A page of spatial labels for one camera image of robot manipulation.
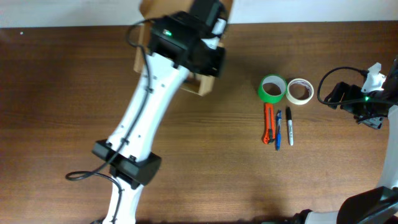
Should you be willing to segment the brown cardboard box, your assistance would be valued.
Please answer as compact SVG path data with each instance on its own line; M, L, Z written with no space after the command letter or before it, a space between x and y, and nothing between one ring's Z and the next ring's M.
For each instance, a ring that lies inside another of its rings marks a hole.
M204 96L213 89L215 78L221 75L226 50L221 39L228 26L233 0L221 1L227 13L220 15L213 33L223 31L221 39L201 39L190 43L189 9L194 1L142 0L139 11L150 22L140 29L139 43L147 47L147 53L159 54L189 70L182 89Z

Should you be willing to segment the beige masking tape roll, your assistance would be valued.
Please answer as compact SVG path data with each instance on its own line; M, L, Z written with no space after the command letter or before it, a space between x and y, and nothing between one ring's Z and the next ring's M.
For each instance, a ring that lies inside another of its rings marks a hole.
M295 105L305 105L314 96L313 85L303 78L294 78L287 85L286 97Z

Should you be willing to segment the blue pen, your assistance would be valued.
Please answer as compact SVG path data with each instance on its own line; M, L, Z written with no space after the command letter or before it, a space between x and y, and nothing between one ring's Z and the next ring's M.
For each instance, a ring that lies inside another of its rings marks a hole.
M279 110L277 112L277 116L276 116L276 122L277 122L277 132L276 132L276 144L275 144L275 148L277 151L280 150L280 144L281 144L281 120L282 120L282 111Z

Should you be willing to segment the green tape roll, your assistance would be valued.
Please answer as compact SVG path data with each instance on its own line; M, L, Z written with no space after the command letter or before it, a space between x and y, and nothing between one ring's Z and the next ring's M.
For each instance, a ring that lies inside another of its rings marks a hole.
M270 74L261 80L257 94L264 103L278 103L286 91L286 80L280 75Z

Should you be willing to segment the orange utility knife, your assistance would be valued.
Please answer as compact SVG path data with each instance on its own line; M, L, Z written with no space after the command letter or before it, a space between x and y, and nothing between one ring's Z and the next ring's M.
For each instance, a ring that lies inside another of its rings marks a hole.
M272 144L275 140L275 120L274 120L274 107L272 103L264 104L265 115L265 133L263 142L265 144Z

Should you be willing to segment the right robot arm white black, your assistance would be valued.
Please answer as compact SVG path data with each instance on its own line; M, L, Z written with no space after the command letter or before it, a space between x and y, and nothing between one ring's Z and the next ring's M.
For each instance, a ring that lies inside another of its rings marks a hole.
M318 99L330 108L350 112L358 124L374 129L388 119L386 158L376 188L347 198L337 211L303 210L288 223L397 223L397 62L387 75L380 70L380 63L357 69L364 78L363 86L340 82L329 95Z

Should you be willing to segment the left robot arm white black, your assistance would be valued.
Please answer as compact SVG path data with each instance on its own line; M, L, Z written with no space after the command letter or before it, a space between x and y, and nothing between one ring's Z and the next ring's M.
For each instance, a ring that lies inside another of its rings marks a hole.
M134 223L143 188L162 162L151 151L154 136L175 92L197 75L218 77L226 51L221 38L231 1L193 1L187 10L147 18L149 40L140 44L143 68L137 88L114 132L95 142L94 155L109 167L113 184L102 223Z

